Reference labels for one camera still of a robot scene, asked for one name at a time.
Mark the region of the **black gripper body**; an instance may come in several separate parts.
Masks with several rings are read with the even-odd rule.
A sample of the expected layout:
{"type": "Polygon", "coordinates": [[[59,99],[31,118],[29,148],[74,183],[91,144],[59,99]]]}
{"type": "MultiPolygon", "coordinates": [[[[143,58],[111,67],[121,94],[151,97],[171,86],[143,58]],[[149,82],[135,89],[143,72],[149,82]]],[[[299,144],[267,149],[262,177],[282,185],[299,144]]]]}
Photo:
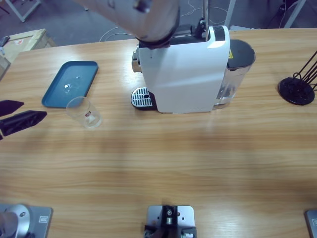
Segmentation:
{"type": "Polygon", "coordinates": [[[168,48],[168,47],[170,47],[170,40],[179,26],[179,22],[180,22],[180,10],[178,10],[174,26],[172,27],[171,31],[169,32],[169,34],[166,37],[162,38],[161,40],[154,41],[154,42],[147,42],[144,40],[140,40],[137,37],[136,37],[136,39],[141,44],[141,48],[149,48],[149,49],[168,48]]]}

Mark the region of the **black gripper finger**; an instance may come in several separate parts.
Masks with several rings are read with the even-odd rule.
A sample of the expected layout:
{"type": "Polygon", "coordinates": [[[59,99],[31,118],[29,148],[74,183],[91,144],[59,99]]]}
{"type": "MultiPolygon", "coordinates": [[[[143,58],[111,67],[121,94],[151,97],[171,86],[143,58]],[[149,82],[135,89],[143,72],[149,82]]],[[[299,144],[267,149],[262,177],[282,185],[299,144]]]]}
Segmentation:
{"type": "Polygon", "coordinates": [[[3,136],[9,136],[16,132],[33,127],[47,116],[46,111],[28,110],[15,114],[0,121],[0,131],[3,136]]]}
{"type": "Polygon", "coordinates": [[[3,100],[0,101],[0,116],[4,117],[15,112],[17,109],[24,105],[21,101],[3,100]]]}

